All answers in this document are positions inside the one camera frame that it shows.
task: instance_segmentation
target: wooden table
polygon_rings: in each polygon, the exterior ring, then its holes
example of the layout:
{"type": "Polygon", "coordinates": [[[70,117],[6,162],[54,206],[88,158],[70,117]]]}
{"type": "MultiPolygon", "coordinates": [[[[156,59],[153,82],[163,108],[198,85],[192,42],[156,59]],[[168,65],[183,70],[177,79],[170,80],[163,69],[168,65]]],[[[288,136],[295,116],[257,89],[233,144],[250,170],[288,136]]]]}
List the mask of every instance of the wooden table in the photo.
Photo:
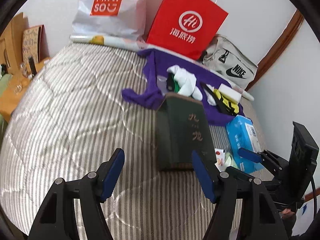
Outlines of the wooden table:
{"type": "MultiPolygon", "coordinates": [[[[43,68],[44,61],[47,59],[49,58],[45,58],[43,61],[36,64],[37,72],[39,72],[43,68]]],[[[30,81],[27,78],[23,77],[22,73],[18,73],[12,76],[8,84],[8,87],[2,93],[0,97],[0,114],[8,123],[11,119],[11,113],[14,111],[14,109],[16,109],[22,96],[27,91],[29,84],[30,84],[30,81]],[[13,91],[13,87],[19,83],[22,84],[22,91],[18,94],[15,94],[13,91]]]]}

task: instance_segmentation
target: nike bag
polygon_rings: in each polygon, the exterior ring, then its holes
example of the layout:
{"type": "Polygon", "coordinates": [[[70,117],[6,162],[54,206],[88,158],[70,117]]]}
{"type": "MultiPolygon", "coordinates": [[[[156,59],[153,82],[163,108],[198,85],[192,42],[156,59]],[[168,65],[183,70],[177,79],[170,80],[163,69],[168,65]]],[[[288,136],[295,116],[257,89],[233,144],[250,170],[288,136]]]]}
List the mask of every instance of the nike bag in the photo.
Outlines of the nike bag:
{"type": "Polygon", "coordinates": [[[146,0],[79,0],[73,35],[111,35],[139,40],[146,23],[146,0]]]}
{"type": "Polygon", "coordinates": [[[245,89],[254,79],[258,66],[225,37],[215,36],[206,52],[203,64],[236,83],[242,89],[245,89]]]}
{"type": "Polygon", "coordinates": [[[147,43],[197,60],[227,15],[210,0],[163,0],[147,43]]]}

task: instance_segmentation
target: purple sweater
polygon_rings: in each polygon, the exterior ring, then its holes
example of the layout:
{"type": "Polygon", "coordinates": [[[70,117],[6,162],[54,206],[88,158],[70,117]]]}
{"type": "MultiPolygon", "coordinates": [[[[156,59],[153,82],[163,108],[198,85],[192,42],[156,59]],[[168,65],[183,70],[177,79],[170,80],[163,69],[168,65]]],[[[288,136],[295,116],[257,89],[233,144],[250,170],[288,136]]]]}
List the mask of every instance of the purple sweater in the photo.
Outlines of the purple sweater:
{"type": "MultiPolygon", "coordinates": [[[[230,84],[227,81],[196,64],[163,51],[146,49],[139,51],[138,55],[147,58],[147,63],[143,68],[143,73],[148,80],[147,88],[142,95],[137,95],[132,89],[123,89],[122,97],[125,101],[136,103],[149,109],[158,109],[164,100],[164,96],[156,85],[156,77],[158,75],[167,76],[167,68],[173,65],[179,65],[196,76],[196,86],[200,89],[203,95],[202,104],[208,123],[216,126],[224,126],[233,120],[234,116],[221,114],[215,106],[210,106],[208,104],[207,96],[200,85],[200,82],[203,82],[212,85],[215,88],[218,88],[221,84],[225,84],[230,87],[230,84]]],[[[244,115],[243,108],[240,104],[239,114],[244,115]]]]}

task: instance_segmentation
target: mattress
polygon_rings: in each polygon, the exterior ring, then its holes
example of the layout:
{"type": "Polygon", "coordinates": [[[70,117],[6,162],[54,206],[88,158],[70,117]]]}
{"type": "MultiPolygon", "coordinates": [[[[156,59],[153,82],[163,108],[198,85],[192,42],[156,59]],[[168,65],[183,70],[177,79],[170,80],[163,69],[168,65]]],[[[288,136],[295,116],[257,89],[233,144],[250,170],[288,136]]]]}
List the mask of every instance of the mattress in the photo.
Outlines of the mattress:
{"type": "MultiPolygon", "coordinates": [[[[144,64],[134,52],[73,43],[32,81],[12,115],[0,154],[0,203],[22,232],[30,232],[56,178],[80,179],[119,147],[125,152],[123,171],[102,204],[113,238],[203,238],[214,205],[204,197],[194,172],[158,171],[155,111],[122,99],[123,88],[145,90],[144,64]]],[[[245,99],[241,103],[264,148],[251,104],[245,99]]],[[[215,147],[231,151],[225,128],[210,130],[215,147]]],[[[272,179],[265,169],[255,176],[272,179]]],[[[78,200],[75,212],[80,239],[86,239],[78,200]]],[[[232,231],[240,214],[238,200],[232,231]]]]}

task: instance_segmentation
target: blue tissue package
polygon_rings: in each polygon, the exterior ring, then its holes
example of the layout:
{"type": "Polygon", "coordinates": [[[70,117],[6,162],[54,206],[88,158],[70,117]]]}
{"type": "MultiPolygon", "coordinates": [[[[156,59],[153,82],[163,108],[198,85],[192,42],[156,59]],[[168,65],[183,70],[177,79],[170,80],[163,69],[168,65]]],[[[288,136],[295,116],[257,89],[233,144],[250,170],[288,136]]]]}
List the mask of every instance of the blue tissue package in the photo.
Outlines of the blue tissue package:
{"type": "Polygon", "coordinates": [[[240,148],[245,148],[253,152],[261,152],[260,144],[252,121],[244,116],[237,115],[226,125],[233,158],[239,169],[245,173],[252,173],[261,170],[260,163],[254,163],[238,155],[240,148]]]}

